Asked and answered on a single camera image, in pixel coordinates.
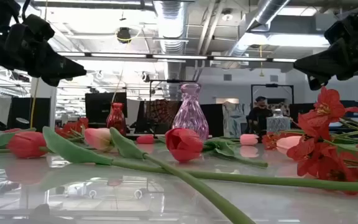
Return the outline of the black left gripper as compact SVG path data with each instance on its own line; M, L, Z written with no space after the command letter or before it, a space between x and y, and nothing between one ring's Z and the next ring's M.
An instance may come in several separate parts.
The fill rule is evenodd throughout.
M61 55L47 57L47 43L35 38L27 26L13 26L0 35L0 66L10 70L24 70L49 86L57 87L59 78L86 75L84 66Z

